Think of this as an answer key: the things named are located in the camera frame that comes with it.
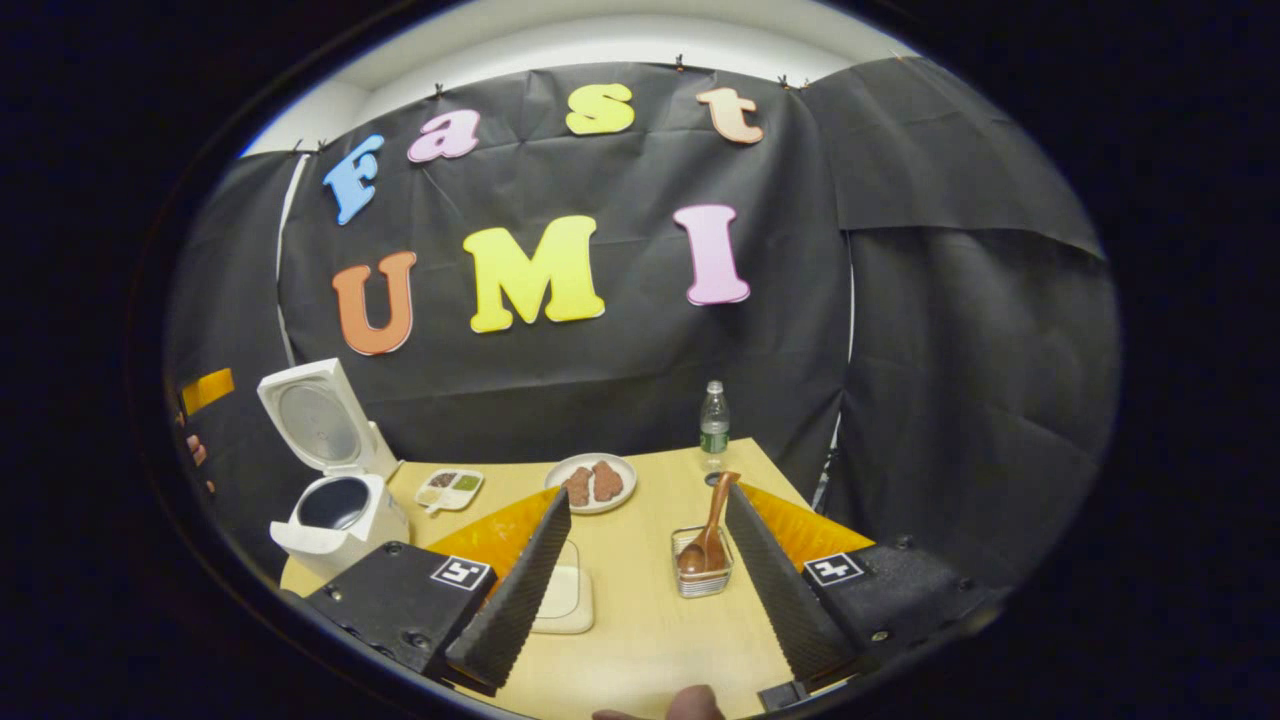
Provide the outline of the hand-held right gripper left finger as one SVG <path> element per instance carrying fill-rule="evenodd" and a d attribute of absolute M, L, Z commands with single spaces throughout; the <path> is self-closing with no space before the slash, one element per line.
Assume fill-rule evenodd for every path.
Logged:
<path fill-rule="evenodd" d="M 415 674 L 493 697 L 524 648 L 571 525 L 567 491 L 544 489 L 426 550 L 388 541 L 301 603 Z"/>

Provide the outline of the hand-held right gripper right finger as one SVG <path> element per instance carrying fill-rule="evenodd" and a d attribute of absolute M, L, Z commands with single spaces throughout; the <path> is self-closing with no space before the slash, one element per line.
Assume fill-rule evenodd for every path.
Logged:
<path fill-rule="evenodd" d="M 909 536 L 876 543 L 746 483 L 731 486 L 726 520 L 783 656 L 809 689 L 922 656 L 978 629 L 1006 597 Z"/>

